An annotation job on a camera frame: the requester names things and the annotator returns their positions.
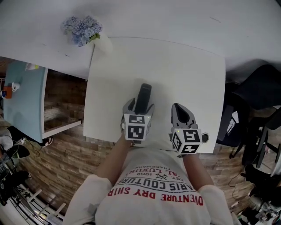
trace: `forearm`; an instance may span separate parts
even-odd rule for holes
[[[114,185],[120,176],[130,145],[131,141],[126,140],[122,134],[105,161],[97,168],[96,175],[107,178]]]
[[[204,168],[197,154],[187,155],[183,158],[183,161],[188,179],[195,190],[199,190],[205,185],[214,185],[212,178]]]

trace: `cable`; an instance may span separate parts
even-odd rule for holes
[[[5,136],[9,137],[13,142],[15,142],[13,145],[18,144],[19,142],[22,141],[22,140],[15,141],[15,140],[13,140],[9,135],[6,135],[6,134],[1,134],[1,135],[0,135],[0,137],[5,137]]]
[[[33,144],[31,144],[31,146],[32,146],[33,150],[36,152],[36,157],[39,157],[40,156],[40,151],[42,149],[42,146],[41,146],[41,148],[39,150],[35,150]]]
[[[233,179],[234,178],[236,178],[238,175],[241,175],[241,173],[238,173],[235,177],[233,177],[229,182],[228,182],[228,186],[230,186],[231,188],[234,188],[234,190],[233,190],[233,192],[232,192],[232,198],[234,198],[234,196],[233,196],[233,194],[234,194],[234,192],[235,192],[235,190],[236,190],[236,185],[235,186],[231,186],[230,185],[230,183],[233,181]]]

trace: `black office chair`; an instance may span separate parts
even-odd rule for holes
[[[247,133],[247,124],[250,114],[249,105],[241,97],[232,93],[237,86],[238,84],[234,83],[227,83],[225,85],[223,114],[216,141],[218,144],[231,147],[237,147],[243,142],[242,138]],[[239,123],[228,132],[229,123],[232,118],[232,113],[234,112],[237,112],[238,114]]]
[[[223,114],[217,143],[243,147],[247,138],[250,107],[264,109],[281,105],[281,75],[271,65],[256,69],[242,84],[226,84]],[[239,122],[228,132],[232,113],[238,113]]]
[[[268,130],[276,130],[281,126],[281,108],[278,109],[268,118],[254,117],[250,124],[247,133],[247,138],[245,142],[245,150],[242,158],[242,165],[251,165],[256,164],[256,167],[259,168],[264,154],[265,147],[267,146],[274,152],[276,152],[276,160],[278,161],[280,156],[281,145],[278,148],[268,143]]]

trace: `small orange object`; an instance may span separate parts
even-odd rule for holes
[[[6,92],[6,97],[5,98],[12,98],[12,87],[3,87],[2,92]]]

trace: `white cup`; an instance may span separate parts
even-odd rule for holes
[[[12,83],[12,91],[15,92],[17,89],[19,89],[20,85],[19,83],[13,82]]]

